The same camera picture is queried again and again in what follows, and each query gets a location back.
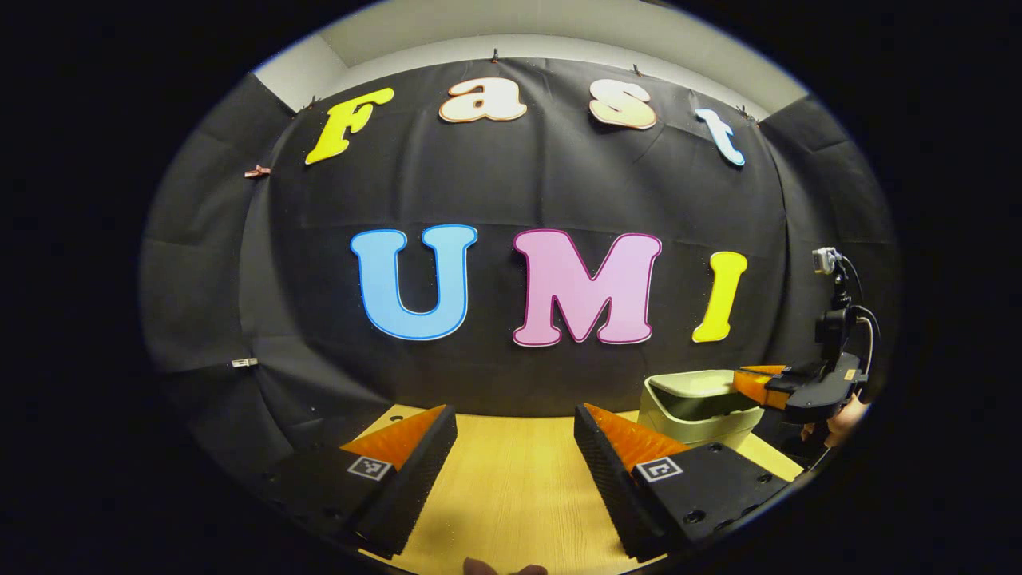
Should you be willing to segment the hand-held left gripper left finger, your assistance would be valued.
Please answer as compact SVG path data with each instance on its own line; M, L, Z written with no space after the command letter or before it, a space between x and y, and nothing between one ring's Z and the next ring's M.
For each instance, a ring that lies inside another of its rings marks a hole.
M455 408L427 409L346 444L287 456L263 473L263 497L314 535L391 559L457 436Z

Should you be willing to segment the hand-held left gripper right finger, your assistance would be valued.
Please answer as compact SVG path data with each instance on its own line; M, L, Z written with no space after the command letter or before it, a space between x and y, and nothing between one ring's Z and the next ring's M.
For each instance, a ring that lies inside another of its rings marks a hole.
M790 482L721 442L689 446L590 403L574 440L624 552L637 561L717 542Z

